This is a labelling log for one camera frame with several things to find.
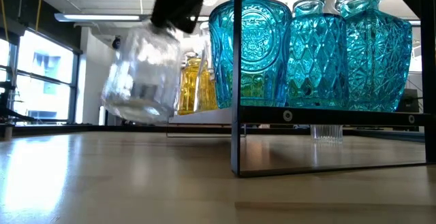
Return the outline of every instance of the turquoise glass decanter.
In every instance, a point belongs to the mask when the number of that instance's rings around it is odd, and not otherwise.
[[[323,14],[324,0],[299,0],[287,30],[287,104],[346,109],[347,39],[342,16]]]
[[[411,58],[411,25],[378,10],[381,0],[337,0],[347,21],[349,108],[394,112]]]
[[[283,38],[292,15],[275,0],[243,0],[241,104],[284,106],[287,54]],[[216,7],[209,18],[217,104],[232,105],[234,0]]]

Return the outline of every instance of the diamond pattern glass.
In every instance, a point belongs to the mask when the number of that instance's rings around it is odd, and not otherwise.
[[[380,0],[337,0],[347,21],[349,108],[394,112],[411,58],[411,25],[378,10]]]
[[[283,38],[291,20],[289,8],[274,0],[243,0],[241,104],[285,105]],[[230,0],[211,13],[212,58],[217,104],[232,105],[234,2]]]
[[[300,0],[287,31],[287,104],[343,109],[348,100],[345,20],[323,14],[324,0]]]

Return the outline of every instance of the blue glass bottle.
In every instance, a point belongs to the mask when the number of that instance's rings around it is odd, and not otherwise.
[[[324,0],[299,0],[287,30],[287,104],[346,109],[347,39],[342,16],[323,14]]]
[[[291,11],[275,0],[243,0],[242,5],[241,104],[284,106],[287,54],[282,46]],[[232,105],[233,22],[233,0],[209,18],[219,108]]]
[[[411,25],[378,10],[381,0],[337,0],[347,21],[349,108],[394,112],[411,58]]]

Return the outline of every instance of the white shelf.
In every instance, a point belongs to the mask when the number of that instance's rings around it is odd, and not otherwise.
[[[199,112],[188,115],[176,115],[170,118],[170,124],[230,125],[231,123],[231,108]]]

